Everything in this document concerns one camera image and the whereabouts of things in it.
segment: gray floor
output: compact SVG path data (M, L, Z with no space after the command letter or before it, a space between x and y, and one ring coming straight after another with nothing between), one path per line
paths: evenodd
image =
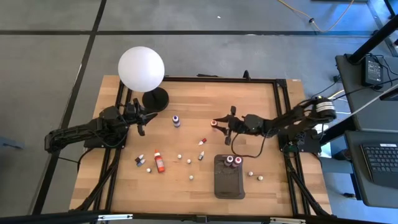
M315 17L323 28L332 25L347 6L347 3L310 0L287 2ZM380 1L373 2L377 12L385 11ZM0 30L90 30L99 5L100 0L3 0L0 2ZM277 1L113 0L106 5L99 29L312 30L307 21ZM357 3L333 30L375 29L377 26L368 6ZM133 46L144 45L157 51L164 60L167 75L204 73L241 77L243 71L249 70L256 78L301 79L306 95L311 96L329 86L331 77L338 74L335 55L352 53L367 39L237 35L97 36L70 125L91 119L102 76L117 75L121 54ZM0 148L0 217L29 212L47 158L43 137L59 125L87 40L85 35L0 35L0 136L25 144L23 150ZM374 53L391 55L384 43ZM342 86L337 84L325 95L340 89ZM338 101L336 107L338 111L349 111L344 101ZM62 156L77 159L81 147L81 144L68 146L62 151ZM68 210L75 178L75 165L60 161L44 207L45 213ZM397 220L397 210L370 208L340 196L337 192L352 191L349 176L325 174L325 180L335 215L379 222Z

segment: orange bottle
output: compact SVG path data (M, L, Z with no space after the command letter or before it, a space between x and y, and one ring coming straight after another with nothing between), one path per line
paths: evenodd
M164 168L163 159L160 156L160 152L157 149L155 149L155 162L156 162L157 171L164 172L165 168Z

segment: black holder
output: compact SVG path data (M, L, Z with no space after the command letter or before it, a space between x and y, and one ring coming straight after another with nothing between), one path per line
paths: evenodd
M163 88L157 87L142 96L144 108L151 113L160 112L169 105L169 94Z

